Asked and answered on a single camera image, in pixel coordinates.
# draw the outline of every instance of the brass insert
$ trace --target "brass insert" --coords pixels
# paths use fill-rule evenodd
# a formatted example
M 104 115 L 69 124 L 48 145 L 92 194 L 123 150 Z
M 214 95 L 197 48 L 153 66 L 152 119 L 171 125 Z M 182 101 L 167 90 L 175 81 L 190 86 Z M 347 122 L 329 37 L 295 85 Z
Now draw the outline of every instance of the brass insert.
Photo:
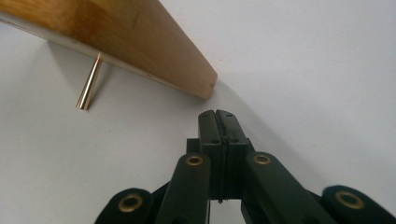
M 130 213 L 142 206 L 142 203 L 143 199 L 140 195 L 136 193 L 128 194 L 119 202 L 119 209 L 121 212 Z
M 186 163 L 188 165 L 200 165 L 203 162 L 204 162 L 204 160 L 201 157 L 198 157 L 198 156 L 191 156 L 191 157 L 188 157 L 186 159 Z
M 352 209 L 362 209 L 364 207 L 364 202 L 361 200 L 360 197 L 356 196 L 353 193 L 340 190 L 335 193 L 335 198 L 339 203 L 342 205 L 352 208 Z
M 95 63 L 91 69 L 90 75 L 87 78 L 84 89 L 79 96 L 76 107 L 82 110 L 88 110 L 90 107 L 91 98 L 93 96 L 93 89 L 99 74 L 100 65 L 102 64 L 101 53 L 96 57 Z
M 266 165 L 271 163 L 271 159 L 267 156 L 264 155 L 256 155 L 255 157 L 253 157 L 253 160 L 261 165 Z

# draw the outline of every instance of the wooden block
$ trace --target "wooden block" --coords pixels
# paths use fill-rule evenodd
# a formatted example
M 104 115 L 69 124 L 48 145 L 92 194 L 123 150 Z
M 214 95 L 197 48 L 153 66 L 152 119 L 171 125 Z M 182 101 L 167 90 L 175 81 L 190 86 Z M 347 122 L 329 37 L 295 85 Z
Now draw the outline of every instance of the wooden block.
M 207 99 L 217 74 L 155 0 L 0 0 L 0 21 Z

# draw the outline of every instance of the brass rod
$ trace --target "brass rod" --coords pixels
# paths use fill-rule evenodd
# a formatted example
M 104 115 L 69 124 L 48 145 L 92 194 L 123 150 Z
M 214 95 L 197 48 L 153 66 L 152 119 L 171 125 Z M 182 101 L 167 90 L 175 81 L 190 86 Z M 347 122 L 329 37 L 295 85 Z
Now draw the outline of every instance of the brass rod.
M 100 65 L 102 64 L 101 54 L 99 53 L 96 57 L 95 63 L 91 69 L 90 75 L 85 82 L 84 89 L 79 96 L 76 107 L 82 110 L 88 110 L 90 107 L 90 102 L 93 94 L 93 89 L 95 87 L 95 82 L 99 74 Z

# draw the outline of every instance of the black mechanical part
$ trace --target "black mechanical part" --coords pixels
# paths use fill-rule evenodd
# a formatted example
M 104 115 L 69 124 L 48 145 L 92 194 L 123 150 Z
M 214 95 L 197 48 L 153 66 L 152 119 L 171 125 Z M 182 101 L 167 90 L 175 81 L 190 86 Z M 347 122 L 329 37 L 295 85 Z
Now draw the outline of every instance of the black mechanical part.
M 110 200 L 95 224 L 146 223 L 152 204 L 153 198 L 149 192 L 143 189 L 126 189 Z
M 378 203 L 360 191 L 345 186 L 328 187 L 323 190 L 321 204 L 338 223 L 396 224 L 396 219 Z
M 276 157 L 251 152 L 246 160 L 247 190 L 270 223 L 336 223 Z
M 210 200 L 241 200 L 248 224 L 396 224 L 396 218 L 361 192 L 309 192 L 271 154 L 256 152 L 234 114 L 206 111 L 199 137 L 187 139 L 172 180 L 150 194 L 127 189 L 114 196 L 96 224 L 206 224 Z
M 169 183 L 155 224 L 204 224 L 209 219 L 210 159 L 182 156 Z

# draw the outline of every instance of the white surface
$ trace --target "white surface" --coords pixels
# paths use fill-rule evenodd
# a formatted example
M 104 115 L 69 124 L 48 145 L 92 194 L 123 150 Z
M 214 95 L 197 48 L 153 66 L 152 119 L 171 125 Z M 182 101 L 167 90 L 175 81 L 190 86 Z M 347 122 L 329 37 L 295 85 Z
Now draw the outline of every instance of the white surface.
M 315 193 L 342 184 L 396 215 L 394 1 L 179 1 L 166 8 L 219 73 L 203 102 L 0 24 L 0 223 L 93 223 L 117 192 L 171 178 L 207 109 Z M 212 203 L 211 223 L 243 223 Z

